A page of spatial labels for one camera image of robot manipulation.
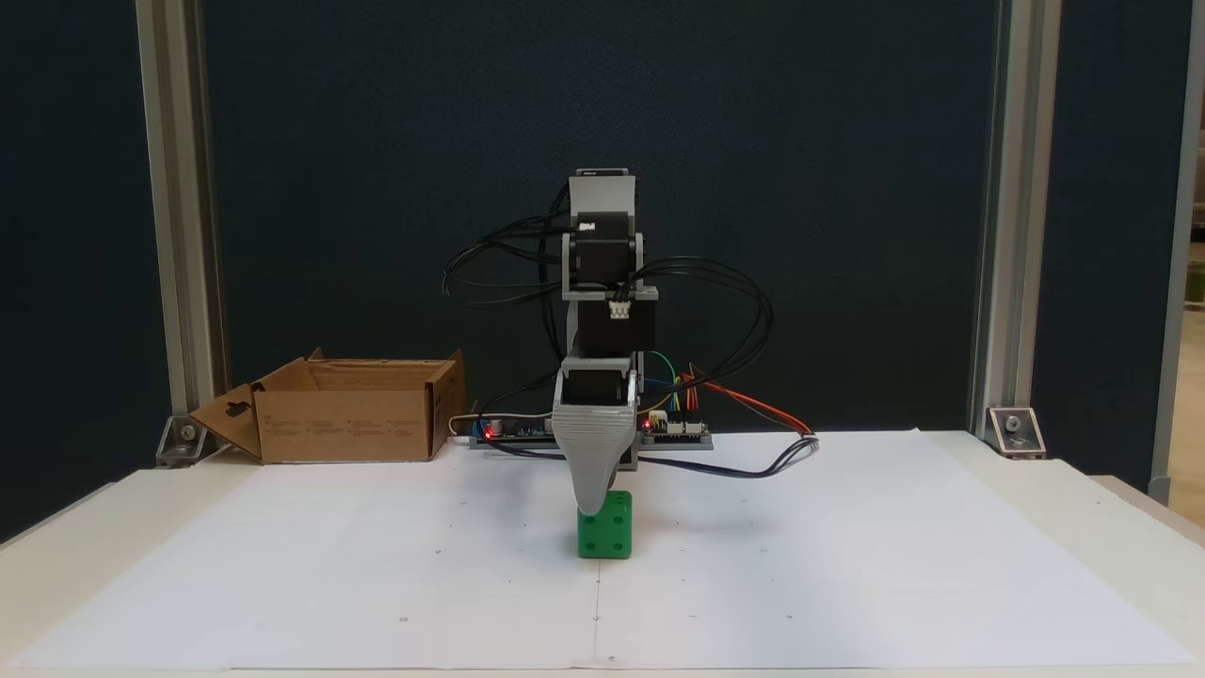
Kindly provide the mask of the grey wedge-shaped fixed gripper finger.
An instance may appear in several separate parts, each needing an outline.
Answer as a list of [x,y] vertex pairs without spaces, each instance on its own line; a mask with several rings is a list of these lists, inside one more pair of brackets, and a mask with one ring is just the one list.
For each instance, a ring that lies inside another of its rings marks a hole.
[[556,446],[570,467],[578,511],[595,515],[602,509],[621,456],[635,440],[636,407],[556,403],[552,421]]

